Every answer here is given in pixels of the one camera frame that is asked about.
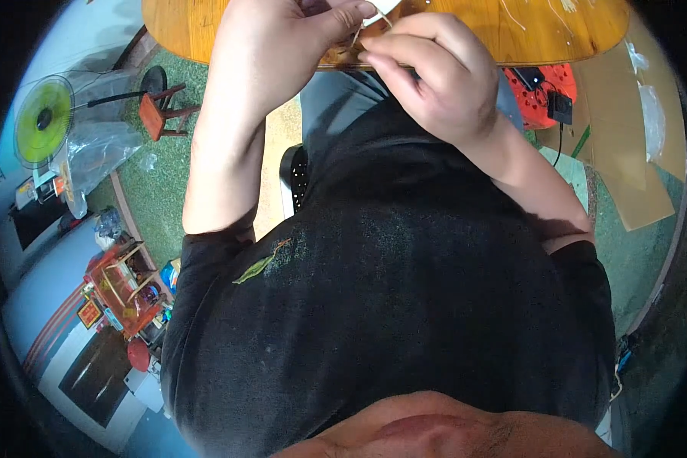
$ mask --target wooden table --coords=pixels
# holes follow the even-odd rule
[[[164,48],[206,64],[228,3],[143,0],[143,19]],[[396,21],[420,12],[453,13],[476,32],[499,65],[532,66],[583,60],[611,49],[629,26],[629,10],[624,0],[403,0],[387,16]],[[380,20],[367,33],[381,29],[386,24]],[[361,48],[350,50],[350,44],[329,50],[319,69],[362,68],[356,59]]]

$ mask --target black t-shirt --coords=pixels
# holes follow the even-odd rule
[[[592,244],[545,254],[509,197],[388,103],[316,154],[302,210],[259,242],[184,239],[162,383],[194,448],[268,456],[417,390],[597,425],[614,330]]]

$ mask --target person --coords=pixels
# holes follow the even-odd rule
[[[423,13],[362,40],[376,73],[315,73],[375,14],[315,5],[230,0],[218,29],[162,355],[180,432],[203,456],[612,455],[593,230],[489,52]],[[265,116],[299,92],[308,188],[255,243]]]

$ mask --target wooden stool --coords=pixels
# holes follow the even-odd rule
[[[172,137],[185,137],[188,135],[187,131],[181,131],[183,129],[183,124],[186,123],[186,119],[192,114],[201,110],[200,105],[190,106],[188,108],[181,108],[180,110],[168,110],[168,105],[171,104],[171,98],[176,92],[185,89],[186,84],[179,84],[178,86],[173,86],[170,89],[159,92],[157,94],[143,95],[143,99],[140,101],[140,110],[138,114],[140,119],[145,124],[145,128],[150,134],[150,138],[153,142],[160,140],[160,137],[164,135]],[[156,100],[165,98],[163,101],[163,106],[158,108],[156,105]],[[172,118],[181,118],[181,122],[178,124],[178,128],[174,131],[165,129],[165,121]]]

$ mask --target forearm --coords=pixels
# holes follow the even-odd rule
[[[499,114],[485,147],[461,151],[536,218],[547,251],[576,240],[593,242],[593,229],[575,192],[504,115]]]
[[[205,97],[191,144],[183,206],[187,234],[226,229],[241,218],[251,224],[259,200],[264,119],[233,119],[221,111],[234,112],[234,105],[210,102]]]

